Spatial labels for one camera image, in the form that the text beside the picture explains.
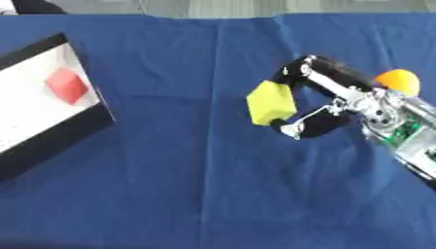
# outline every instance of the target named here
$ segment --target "yellow foam block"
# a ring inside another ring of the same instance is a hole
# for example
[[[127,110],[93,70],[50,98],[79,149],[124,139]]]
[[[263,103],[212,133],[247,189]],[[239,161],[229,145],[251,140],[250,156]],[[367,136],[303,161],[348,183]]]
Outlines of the yellow foam block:
[[[275,119],[289,119],[295,113],[294,97],[286,85],[262,82],[247,96],[251,121],[255,125],[269,125]]]

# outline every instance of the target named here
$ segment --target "red cube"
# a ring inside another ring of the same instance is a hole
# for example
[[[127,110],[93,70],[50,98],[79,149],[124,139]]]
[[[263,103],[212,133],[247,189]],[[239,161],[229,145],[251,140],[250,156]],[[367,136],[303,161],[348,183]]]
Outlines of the red cube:
[[[59,67],[46,80],[46,84],[58,98],[70,104],[76,103],[88,92],[79,75],[66,67]]]

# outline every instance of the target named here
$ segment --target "orange ball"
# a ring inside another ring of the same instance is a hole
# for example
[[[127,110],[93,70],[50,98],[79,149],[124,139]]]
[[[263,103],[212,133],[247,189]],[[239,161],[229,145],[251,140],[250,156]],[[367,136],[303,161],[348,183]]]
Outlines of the orange ball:
[[[420,81],[416,74],[404,69],[395,69],[376,77],[376,82],[409,96],[418,96]]]

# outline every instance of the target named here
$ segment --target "blue tablecloth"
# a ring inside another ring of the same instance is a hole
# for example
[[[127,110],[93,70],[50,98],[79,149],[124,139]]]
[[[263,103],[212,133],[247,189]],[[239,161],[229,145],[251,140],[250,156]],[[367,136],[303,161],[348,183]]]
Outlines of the blue tablecloth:
[[[436,194],[358,125],[294,141],[252,125],[244,99],[314,53],[371,76],[410,69],[436,104],[434,15],[1,17],[0,30],[0,54],[65,32],[117,118],[0,187],[0,248],[436,247]]]

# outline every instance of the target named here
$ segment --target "blue fabric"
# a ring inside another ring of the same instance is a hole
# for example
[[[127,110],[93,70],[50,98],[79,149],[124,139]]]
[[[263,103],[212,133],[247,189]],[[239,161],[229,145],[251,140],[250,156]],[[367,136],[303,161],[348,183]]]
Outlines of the blue fabric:
[[[0,187],[0,248],[434,248],[436,194],[358,125],[294,141],[244,96],[327,55],[407,68],[436,104],[433,15],[1,17],[0,53],[65,32],[117,118]],[[326,101],[299,91],[300,109]]]

